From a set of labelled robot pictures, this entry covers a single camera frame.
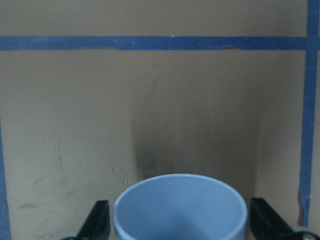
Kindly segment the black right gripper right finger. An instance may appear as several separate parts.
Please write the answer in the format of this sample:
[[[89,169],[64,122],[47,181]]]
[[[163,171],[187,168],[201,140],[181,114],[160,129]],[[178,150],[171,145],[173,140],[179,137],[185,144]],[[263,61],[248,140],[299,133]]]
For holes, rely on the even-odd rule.
[[[250,201],[250,230],[256,240],[296,240],[292,228],[261,197]]]

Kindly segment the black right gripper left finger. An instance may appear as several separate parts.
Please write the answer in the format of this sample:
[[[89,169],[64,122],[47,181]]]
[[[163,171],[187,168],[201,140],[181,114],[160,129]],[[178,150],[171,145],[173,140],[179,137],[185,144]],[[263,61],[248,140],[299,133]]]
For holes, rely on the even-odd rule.
[[[108,200],[98,200],[76,236],[76,240],[108,240],[110,236],[110,206]]]

